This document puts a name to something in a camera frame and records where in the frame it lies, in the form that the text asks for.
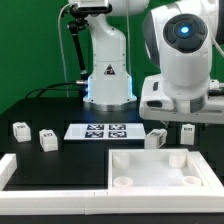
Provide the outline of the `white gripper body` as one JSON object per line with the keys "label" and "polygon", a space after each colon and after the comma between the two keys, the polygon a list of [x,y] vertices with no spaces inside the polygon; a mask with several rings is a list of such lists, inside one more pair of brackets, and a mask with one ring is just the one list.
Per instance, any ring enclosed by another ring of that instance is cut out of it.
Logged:
{"label": "white gripper body", "polygon": [[139,114],[144,120],[224,124],[224,97],[175,100],[163,90],[161,74],[149,76],[143,83]]}

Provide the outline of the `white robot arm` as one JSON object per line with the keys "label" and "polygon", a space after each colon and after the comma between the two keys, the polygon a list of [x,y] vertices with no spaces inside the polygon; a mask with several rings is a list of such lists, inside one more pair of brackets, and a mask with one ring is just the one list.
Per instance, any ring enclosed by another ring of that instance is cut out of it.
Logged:
{"label": "white robot arm", "polygon": [[[224,44],[224,0],[173,0],[154,9],[150,0],[68,0],[76,26],[92,39],[92,74],[84,104],[115,110],[137,101],[144,120],[224,124],[224,96],[211,78],[213,50]],[[139,95],[126,71],[126,41],[108,16],[140,14],[135,65],[142,76]]]}

